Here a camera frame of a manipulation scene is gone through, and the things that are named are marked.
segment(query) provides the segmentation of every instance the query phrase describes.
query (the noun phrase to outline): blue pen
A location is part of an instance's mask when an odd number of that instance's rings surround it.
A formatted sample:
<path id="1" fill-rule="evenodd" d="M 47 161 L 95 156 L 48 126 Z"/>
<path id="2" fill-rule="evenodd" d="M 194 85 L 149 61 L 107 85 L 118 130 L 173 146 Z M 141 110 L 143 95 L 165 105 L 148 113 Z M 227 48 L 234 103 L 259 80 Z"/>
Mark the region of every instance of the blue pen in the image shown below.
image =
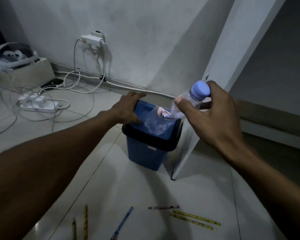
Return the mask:
<path id="1" fill-rule="evenodd" d="M 119 231 L 120 231 L 121 227 L 124 225 L 124 222 L 126 221 L 128 216 L 130 215 L 132 210 L 133 210 L 133 206 L 130 207 L 130 209 L 128 210 L 126 216 L 124 217 L 124 219 L 122 220 L 122 222 L 120 223 L 120 225 L 118 226 L 117 230 L 114 232 L 114 234 L 112 235 L 110 240 L 114 240 L 116 238 L 116 236 L 119 234 Z"/>

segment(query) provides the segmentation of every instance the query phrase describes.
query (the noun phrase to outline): person's left hand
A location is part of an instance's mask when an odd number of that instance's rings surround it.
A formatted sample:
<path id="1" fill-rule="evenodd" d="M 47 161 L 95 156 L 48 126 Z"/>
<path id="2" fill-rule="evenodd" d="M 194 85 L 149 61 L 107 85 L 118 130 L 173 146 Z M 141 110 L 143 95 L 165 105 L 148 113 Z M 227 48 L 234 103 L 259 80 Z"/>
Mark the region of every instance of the person's left hand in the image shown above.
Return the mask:
<path id="1" fill-rule="evenodd" d="M 109 112 L 115 116 L 118 124 L 140 123 L 133 110 L 136 103 L 144 96 L 145 93 L 129 92 L 126 96 L 121 96 L 119 102 L 113 105 Z"/>

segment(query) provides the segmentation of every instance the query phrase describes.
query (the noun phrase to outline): plastic bottle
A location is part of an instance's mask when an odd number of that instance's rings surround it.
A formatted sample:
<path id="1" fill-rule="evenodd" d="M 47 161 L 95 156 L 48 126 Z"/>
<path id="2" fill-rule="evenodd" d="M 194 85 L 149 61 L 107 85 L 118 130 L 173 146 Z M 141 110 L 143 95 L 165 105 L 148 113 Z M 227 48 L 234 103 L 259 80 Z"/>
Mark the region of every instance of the plastic bottle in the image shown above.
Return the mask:
<path id="1" fill-rule="evenodd" d="M 180 95 L 184 99 L 190 101 L 193 107 L 196 109 L 200 108 L 202 100 L 210 95 L 210 87 L 204 81 L 197 81 L 190 91 L 184 92 Z M 180 112 L 178 107 L 175 105 L 174 101 L 171 104 L 170 115 L 168 116 L 170 119 L 183 119 L 185 118 L 184 113 Z"/>
<path id="2" fill-rule="evenodd" d="M 170 112 L 162 107 L 156 106 L 150 111 L 146 121 L 144 122 L 145 127 L 148 128 L 150 133 L 155 135 L 161 135 L 167 129 L 174 125 L 175 120 L 167 119 Z"/>

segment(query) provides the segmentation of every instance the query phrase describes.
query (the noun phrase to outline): trash bin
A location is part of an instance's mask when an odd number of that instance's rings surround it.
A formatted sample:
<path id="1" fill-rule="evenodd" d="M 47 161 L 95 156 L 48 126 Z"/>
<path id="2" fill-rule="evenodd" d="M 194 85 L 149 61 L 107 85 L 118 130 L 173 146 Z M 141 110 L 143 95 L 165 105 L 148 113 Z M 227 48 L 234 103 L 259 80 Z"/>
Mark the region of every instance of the trash bin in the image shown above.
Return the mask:
<path id="1" fill-rule="evenodd" d="M 175 119 L 174 125 L 168 127 L 167 131 L 161 135 L 150 133 L 144 122 L 154 108 L 153 104 L 138 101 L 134 112 L 142 123 L 123 125 L 122 132 L 127 136 L 129 159 L 141 166 L 158 171 L 168 152 L 176 149 L 183 123 L 180 119 Z"/>

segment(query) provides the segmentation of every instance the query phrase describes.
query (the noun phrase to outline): white box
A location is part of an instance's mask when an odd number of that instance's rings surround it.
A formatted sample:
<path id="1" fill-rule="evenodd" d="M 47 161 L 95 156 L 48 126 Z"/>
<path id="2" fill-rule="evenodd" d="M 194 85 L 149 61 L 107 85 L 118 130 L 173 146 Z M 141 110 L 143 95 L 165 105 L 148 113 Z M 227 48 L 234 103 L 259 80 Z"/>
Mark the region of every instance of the white box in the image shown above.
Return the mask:
<path id="1" fill-rule="evenodd" d="M 0 87 L 10 89 L 12 79 L 15 87 L 27 87 L 34 89 L 55 78 L 51 64 L 46 58 L 40 58 L 40 61 L 32 63 L 28 66 L 8 71 L 0 71 Z M 20 91 L 18 88 L 11 88 L 13 91 Z"/>

